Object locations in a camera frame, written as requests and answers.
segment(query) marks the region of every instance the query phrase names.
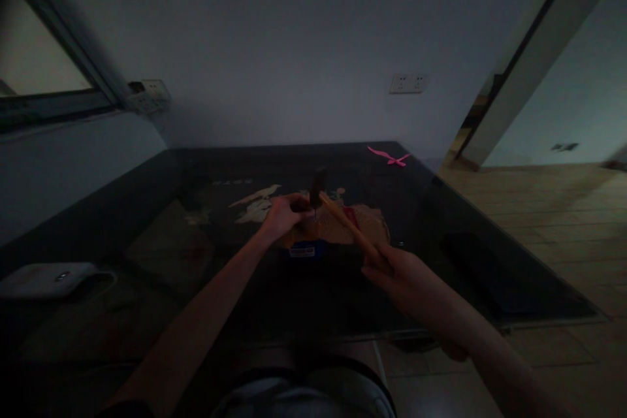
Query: wall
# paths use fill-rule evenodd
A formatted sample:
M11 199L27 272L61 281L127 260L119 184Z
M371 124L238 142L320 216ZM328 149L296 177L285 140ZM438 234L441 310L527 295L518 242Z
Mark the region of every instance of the wall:
M490 93L492 85L494 84L494 74L502 74L503 72L505 72L505 69L509 65L511 58L514 56L518 47L521 45L524 36L527 34L527 31L529 31L529 28L536 19L536 16L538 15L538 12L540 11L540 8L544 4L544 2L545 0L530 0L525 8L522 10L520 18L511 29L509 36L507 37L505 46L501 51L498 61L496 61L496 64L494 65L490 76L483 84L483 87L479 92L481 95L488 95Z
M131 113L94 118L0 142L0 246L165 150Z
M71 0L175 147L395 139L437 167L528 0ZM432 74L389 95L394 72Z
M484 167L609 160L627 142L627 0L600 0ZM578 142L572 152L551 152Z
M24 0L1 0L0 79L17 95L91 88Z
M483 165L599 0L554 0L462 156Z

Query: electrical outlet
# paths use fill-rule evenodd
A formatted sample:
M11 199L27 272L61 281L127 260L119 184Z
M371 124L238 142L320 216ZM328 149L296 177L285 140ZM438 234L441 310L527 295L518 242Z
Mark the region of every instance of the electrical outlet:
M394 74L390 94L422 93L429 84L426 74Z
M142 84L153 100L161 101L162 103L170 102L170 93L165 87L163 80L142 80Z
M137 114L151 114L163 111L163 103L153 99L147 91L126 97L126 103Z
M554 152L572 152L578 145L578 142L572 142L571 144L555 144L551 147L551 150Z

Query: wooden hammer handle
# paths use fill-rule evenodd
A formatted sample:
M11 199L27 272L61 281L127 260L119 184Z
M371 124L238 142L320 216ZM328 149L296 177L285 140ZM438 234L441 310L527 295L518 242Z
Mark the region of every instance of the wooden hammer handle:
M346 217L346 214L344 214L344 211L340 209L339 207L337 207L337 205L335 205L333 201L329 199L329 196L327 196L322 191L320 191L320 199L322 200L322 203L326 206L326 208L329 210L329 212L333 214L333 216L344 227L346 227L347 229L351 231L351 233L355 237L355 242L357 243L357 245L359 245L359 247L363 250L363 252L366 254L368 259L372 263L374 263L377 269L380 270L382 273L387 274L388 276L391 276L392 274L394 274L394 270L389 265L387 260L381 255L381 253L379 253L379 250L377 250L375 246L372 243L370 243L370 241L359 231L359 229L356 228L355 224L353 224L351 220L348 217Z

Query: window frame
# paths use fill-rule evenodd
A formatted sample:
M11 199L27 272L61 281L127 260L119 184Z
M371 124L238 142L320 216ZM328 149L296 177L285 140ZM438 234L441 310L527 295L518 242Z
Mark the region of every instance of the window frame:
M63 0L24 1L33 9L92 88L0 97L0 134L125 109L121 86L116 87L113 84L116 81L112 74L106 73L102 61L98 63L93 59L97 54L89 49L90 41L85 34L80 34L80 25L71 11L64 8ZM77 96L86 98L84 106L81 106L82 100L77 100Z

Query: pink ribbon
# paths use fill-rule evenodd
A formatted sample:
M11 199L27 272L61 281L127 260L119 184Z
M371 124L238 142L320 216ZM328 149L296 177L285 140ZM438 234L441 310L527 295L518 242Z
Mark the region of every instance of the pink ribbon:
M406 166L407 163L403 163L403 160L405 160L407 157L411 155L410 153L408 153L407 155L402 156L400 159L395 159L394 157L390 157L390 155L388 155L386 152L382 152L381 150L375 150L371 148L370 146L368 146L368 150L370 150L372 153L376 153L377 155L380 155L382 157L389 159L387 161L388 165L393 165L396 163L399 167Z

